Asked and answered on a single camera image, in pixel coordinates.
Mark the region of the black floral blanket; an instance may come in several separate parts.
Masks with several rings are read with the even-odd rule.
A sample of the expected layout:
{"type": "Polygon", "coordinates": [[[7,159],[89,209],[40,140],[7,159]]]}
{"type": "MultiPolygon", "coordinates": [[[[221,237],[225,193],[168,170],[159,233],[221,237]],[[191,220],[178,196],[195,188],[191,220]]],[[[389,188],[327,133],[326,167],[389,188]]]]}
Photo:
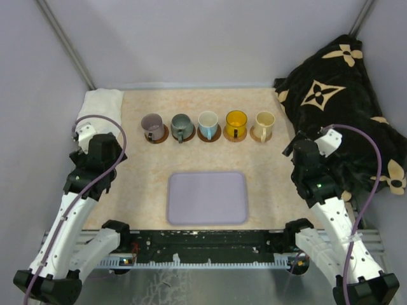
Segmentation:
{"type": "Polygon", "coordinates": [[[322,127],[348,125],[368,134],[382,157],[377,174],[372,145],[356,132],[340,129],[340,147],[328,157],[327,166],[349,195],[378,189],[392,194],[406,190],[406,138],[391,127],[379,106],[363,62],[362,42],[341,35],[308,57],[273,88],[280,106],[296,132],[311,139],[322,127]]]}

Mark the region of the woven rattan coaster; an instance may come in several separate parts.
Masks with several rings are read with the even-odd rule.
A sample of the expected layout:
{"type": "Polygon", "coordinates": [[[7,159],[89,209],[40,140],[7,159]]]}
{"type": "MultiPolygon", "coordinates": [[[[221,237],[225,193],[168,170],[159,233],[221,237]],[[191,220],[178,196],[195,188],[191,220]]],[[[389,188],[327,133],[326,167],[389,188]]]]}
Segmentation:
{"type": "Polygon", "coordinates": [[[226,127],[224,127],[224,128],[223,128],[223,136],[224,136],[225,139],[228,140],[229,142],[242,142],[242,141],[246,138],[246,136],[247,136],[247,129],[245,129],[244,133],[243,133],[241,136],[235,138],[235,137],[230,136],[230,135],[228,134],[227,130],[226,130],[226,127]]]}

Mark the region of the brown wooden coaster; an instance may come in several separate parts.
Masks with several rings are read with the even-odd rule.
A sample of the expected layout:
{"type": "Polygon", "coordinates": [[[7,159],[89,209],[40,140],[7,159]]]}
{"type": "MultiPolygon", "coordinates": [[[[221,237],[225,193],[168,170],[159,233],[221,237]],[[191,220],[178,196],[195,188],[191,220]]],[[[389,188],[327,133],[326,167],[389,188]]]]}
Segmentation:
{"type": "MultiPolygon", "coordinates": [[[[196,134],[196,127],[195,127],[195,125],[193,125],[192,134],[191,134],[189,137],[183,139],[182,143],[188,142],[188,141],[190,141],[191,139],[193,139],[193,137],[195,136],[195,134],[196,134]]],[[[173,133],[171,133],[171,136],[178,142],[178,138],[177,138],[173,133]]]]}

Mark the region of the yellow mug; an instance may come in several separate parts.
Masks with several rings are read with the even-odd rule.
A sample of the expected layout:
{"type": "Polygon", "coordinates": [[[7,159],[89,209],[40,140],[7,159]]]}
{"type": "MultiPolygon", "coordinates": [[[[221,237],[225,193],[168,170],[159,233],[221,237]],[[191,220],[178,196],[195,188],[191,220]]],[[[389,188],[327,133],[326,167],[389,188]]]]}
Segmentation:
{"type": "Polygon", "coordinates": [[[226,115],[226,132],[233,139],[237,139],[246,131],[247,115],[240,110],[230,111],[226,115]]]}

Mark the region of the light woven coaster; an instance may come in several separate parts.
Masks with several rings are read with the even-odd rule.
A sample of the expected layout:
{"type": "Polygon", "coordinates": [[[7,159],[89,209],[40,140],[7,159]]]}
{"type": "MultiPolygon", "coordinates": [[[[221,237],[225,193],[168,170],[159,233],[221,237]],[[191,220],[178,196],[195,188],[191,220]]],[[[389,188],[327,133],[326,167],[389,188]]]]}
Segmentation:
{"type": "Polygon", "coordinates": [[[260,138],[258,138],[257,136],[255,136],[255,134],[254,134],[254,126],[252,126],[251,129],[250,129],[250,136],[251,136],[251,138],[252,138],[254,141],[256,141],[256,142],[265,143],[265,142],[268,142],[269,140],[271,140],[271,138],[272,138],[272,136],[273,136],[273,133],[269,134],[269,136],[267,136],[267,137],[265,138],[265,141],[262,142],[260,138]]]}

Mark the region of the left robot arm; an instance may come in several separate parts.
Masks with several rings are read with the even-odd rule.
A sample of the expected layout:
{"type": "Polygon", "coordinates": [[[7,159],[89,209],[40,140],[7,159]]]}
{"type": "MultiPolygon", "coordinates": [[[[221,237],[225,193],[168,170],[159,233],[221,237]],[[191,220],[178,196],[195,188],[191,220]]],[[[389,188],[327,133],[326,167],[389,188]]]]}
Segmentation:
{"type": "Polygon", "coordinates": [[[112,133],[96,134],[87,152],[72,152],[75,165],[67,176],[59,212],[39,253],[27,270],[18,270],[13,283],[26,298],[48,304],[74,304],[84,281],[112,251],[127,251],[130,227],[108,220],[78,253],[74,247],[102,193],[109,192],[116,166],[126,160],[112,133]]]}

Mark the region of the lavender plastic tray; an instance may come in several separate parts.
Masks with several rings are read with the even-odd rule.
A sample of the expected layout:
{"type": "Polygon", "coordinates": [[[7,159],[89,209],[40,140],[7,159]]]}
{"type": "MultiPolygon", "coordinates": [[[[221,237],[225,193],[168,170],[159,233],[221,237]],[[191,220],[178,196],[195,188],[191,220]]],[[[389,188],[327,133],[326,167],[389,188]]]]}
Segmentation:
{"type": "Polygon", "coordinates": [[[167,221],[173,226],[241,225],[248,218],[242,172],[177,172],[169,177],[167,221]]]}

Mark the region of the purple mug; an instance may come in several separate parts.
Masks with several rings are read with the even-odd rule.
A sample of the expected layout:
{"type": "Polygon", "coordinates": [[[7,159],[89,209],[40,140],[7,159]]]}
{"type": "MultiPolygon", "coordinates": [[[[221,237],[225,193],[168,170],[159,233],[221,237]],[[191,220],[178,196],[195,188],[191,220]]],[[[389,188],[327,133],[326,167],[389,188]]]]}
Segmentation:
{"type": "Polygon", "coordinates": [[[144,130],[144,134],[153,134],[153,140],[160,139],[164,134],[163,120],[159,114],[151,113],[145,115],[141,121],[141,127],[144,130]]]}

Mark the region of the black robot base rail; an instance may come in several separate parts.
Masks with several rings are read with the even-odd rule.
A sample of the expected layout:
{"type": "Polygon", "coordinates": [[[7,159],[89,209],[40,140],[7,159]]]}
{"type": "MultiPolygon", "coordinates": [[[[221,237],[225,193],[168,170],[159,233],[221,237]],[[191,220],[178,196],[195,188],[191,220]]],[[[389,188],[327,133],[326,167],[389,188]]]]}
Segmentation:
{"type": "Polygon", "coordinates": [[[177,254],[183,264],[206,262],[274,262],[275,254],[295,253],[299,248],[285,231],[207,230],[132,231],[129,240],[113,254],[129,254],[136,262],[172,262],[177,254]]]}

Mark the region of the white mug blue handle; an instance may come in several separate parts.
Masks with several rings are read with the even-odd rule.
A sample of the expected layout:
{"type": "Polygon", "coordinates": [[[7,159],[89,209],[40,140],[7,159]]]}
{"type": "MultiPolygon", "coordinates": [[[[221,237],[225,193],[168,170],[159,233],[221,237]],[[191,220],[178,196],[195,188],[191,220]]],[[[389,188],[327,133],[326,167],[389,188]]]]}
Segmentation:
{"type": "Polygon", "coordinates": [[[207,140],[212,140],[217,132],[218,116],[215,112],[204,111],[198,117],[199,130],[207,140]]]}

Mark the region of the grey-green mug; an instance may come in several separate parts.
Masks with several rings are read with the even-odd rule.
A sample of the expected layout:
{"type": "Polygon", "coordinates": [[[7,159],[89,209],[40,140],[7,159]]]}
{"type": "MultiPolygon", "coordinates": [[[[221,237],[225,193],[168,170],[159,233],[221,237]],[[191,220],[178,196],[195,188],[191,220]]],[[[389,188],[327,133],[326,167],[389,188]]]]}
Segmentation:
{"type": "Polygon", "coordinates": [[[171,121],[171,133],[178,138],[178,143],[182,144],[183,139],[189,137],[193,131],[193,123],[186,114],[176,114],[171,121]]]}

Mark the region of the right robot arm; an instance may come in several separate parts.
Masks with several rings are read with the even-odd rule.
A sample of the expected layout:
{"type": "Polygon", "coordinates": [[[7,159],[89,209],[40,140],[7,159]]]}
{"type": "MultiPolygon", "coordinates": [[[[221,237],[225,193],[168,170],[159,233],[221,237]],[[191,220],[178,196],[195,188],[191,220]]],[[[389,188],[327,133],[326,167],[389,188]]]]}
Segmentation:
{"type": "Polygon", "coordinates": [[[292,156],[291,180],[299,196],[317,216],[329,238],[324,241],[306,219],[286,225],[285,246],[301,250],[330,281],[337,304],[390,304],[398,288],[395,274],[386,273],[365,247],[358,224],[351,221],[334,175],[325,158],[341,144],[341,134],[328,130],[317,140],[298,132],[285,148],[292,156]]]}

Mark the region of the dark wooden coaster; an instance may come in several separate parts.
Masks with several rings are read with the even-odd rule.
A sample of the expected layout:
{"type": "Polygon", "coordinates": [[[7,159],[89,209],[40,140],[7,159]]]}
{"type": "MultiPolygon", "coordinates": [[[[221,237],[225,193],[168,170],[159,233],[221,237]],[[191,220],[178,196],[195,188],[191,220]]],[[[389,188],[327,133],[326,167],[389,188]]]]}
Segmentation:
{"type": "Polygon", "coordinates": [[[153,134],[152,133],[148,133],[148,135],[145,135],[144,136],[145,139],[151,144],[161,144],[162,142],[165,142],[166,139],[168,138],[170,132],[169,132],[169,129],[168,129],[167,125],[163,125],[163,127],[164,127],[164,134],[160,139],[153,140],[153,134]]]}
{"type": "Polygon", "coordinates": [[[207,138],[205,138],[205,137],[202,135],[202,133],[201,133],[201,131],[200,131],[199,128],[197,129],[197,135],[198,135],[199,139],[200,139],[201,141],[203,141],[203,142],[206,142],[206,143],[213,143],[213,142],[219,140],[220,137],[221,137],[221,134],[222,134],[222,128],[220,127],[220,125],[217,125],[216,133],[214,134],[214,136],[213,136],[210,140],[207,139],[207,138]]]}

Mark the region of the white folded cloth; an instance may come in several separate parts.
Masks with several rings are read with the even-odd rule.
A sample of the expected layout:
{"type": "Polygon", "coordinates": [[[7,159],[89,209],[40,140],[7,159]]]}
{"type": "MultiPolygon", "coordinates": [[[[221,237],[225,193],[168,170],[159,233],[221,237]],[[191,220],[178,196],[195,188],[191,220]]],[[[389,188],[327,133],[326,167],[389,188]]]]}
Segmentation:
{"type": "MultiPolygon", "coordinates": [[[[121,125],[121,106],[123,103],[124,92],[119,90],[109,90],[99,88],[97,90],[87,91],[82,108],[78,114],[78,119],[83,116],[101,115],[112,119],[121,125]]],[[[81,121],[76,131],[84,124],[90,123],[97,133],[111,132],[116,137],[120,130],[114,124],[100,118],[88,118],[81,121]]]]}

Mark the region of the cream mug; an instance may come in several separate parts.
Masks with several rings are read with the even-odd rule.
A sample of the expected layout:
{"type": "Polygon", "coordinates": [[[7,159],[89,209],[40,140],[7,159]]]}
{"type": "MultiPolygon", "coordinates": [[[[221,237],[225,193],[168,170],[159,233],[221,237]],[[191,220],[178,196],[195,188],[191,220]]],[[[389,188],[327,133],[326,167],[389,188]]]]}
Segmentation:
{"type": "Polygon", "coordinates": [[[262,142],[265,138],[273,132],[275,123],[275,116],[268,111],[261,111],[256,115],[254,124],[254,134],[261,139],[262,142]]]}

